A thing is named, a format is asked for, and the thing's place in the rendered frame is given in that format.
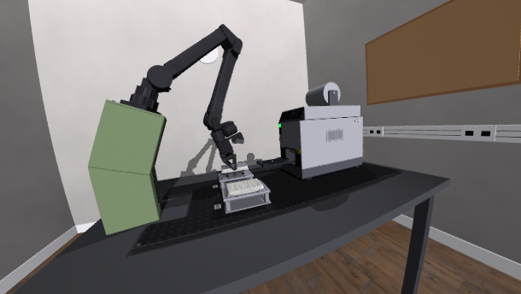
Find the dark grey cylinder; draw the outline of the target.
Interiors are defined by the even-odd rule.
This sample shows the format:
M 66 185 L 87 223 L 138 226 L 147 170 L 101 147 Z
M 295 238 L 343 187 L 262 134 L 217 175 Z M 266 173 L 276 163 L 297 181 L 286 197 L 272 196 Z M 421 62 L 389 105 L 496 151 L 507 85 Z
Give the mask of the dark grey cylinder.
M 328 91 L 338 91 L 338 101 L 340 99 L 340 90 L 337 84 L 330 82 L 316 87 L 306 94 L 307 106 L 329 106 Z

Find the white well plate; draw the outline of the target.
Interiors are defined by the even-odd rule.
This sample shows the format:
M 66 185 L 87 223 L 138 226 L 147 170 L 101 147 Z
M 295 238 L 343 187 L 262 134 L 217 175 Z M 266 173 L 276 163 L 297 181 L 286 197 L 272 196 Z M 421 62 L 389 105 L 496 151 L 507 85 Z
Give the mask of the white well plate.
M 235 171 L 239 171 L 239 170 L 245 170 L 245 169 L 249 169 L 249 168 L 248 168 L 248 166 L 244 166 L 244 167 L 239 167 L 239 168 L 237 168 L 237 170 L 235 170 Z M 229 172 L 234 172 L 234 170 L 233 170 L 233 169 L 231 169 L 231 168 L 228 168 L 228 169 L 222 169 L 222 166 L 221 166 L 221 170 L 222 170 L 222 171 L 221 171 L 221 173 L 229 173 Z
M 264 189 L 263 184 L 258 179 L 249 179 L 245 181 L 234 182 L 226 184 L 228 196 L 241 195 Z

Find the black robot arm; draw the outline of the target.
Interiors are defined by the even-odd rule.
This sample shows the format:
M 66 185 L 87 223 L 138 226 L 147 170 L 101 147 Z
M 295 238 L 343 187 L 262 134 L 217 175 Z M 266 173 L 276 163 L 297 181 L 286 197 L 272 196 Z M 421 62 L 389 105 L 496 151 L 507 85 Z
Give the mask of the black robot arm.
M 213 95 L 203 118 L 203 124 L 211 131 L 211 137 L 215 143 L 227 137 L 225 138 L 227 140 L 221 142 L 225 151 L 232 149 L 230 139 L 233 144 L 243 144 L 243 135 L 237 132 L 237 127 L 233 121 L 220 124 L 233 68 L 243 47 L 242 40 L 224 24 L 220 25 L 207 37 L 175 56 L 172 60 L 166 62 L 163 66 L 154 65 L 151 67 L 147 72 L 147 78 L 143 77 L 141 85 L 137 85 L 135 94 L 131 94 L 129 102 L 120 100 L 120 103 L 161 114 L 157 112 L 159 93 L 169 92 L 171 90 L 170 85 L 174 79 L 220 45 L 224 50 L 223 61 L 214 86 Z

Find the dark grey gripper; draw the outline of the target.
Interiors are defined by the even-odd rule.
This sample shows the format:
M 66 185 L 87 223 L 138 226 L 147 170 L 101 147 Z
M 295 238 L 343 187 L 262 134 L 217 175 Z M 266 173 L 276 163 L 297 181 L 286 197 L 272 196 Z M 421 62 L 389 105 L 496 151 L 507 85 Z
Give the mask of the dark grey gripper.
M 225 163 L 227 166 L 229 166 L 231 169 L 233 169 L 235 171 L 235 170 L 237 170 L 237 155 L 233 153 L 234 152 L 233 149 L 225 151 L 225 148 L 224 148 L 224 146 L 221 143 L 224 140 L 225 140 L 225 138 L 222 139 L 221 141 L 219 141 L 218 143 L 215 143 L 215 144 L 216 144 L 216 146 L 217 146 L 217 148 L 218 148 L 218 150 L 220 152 L 220 158 L 221 158 L 222 162 Z M 229 162 L 231 159 L 232 159 L 232 163 Z M 233 167 L 230 164 L 234 164 L 235 167 Z

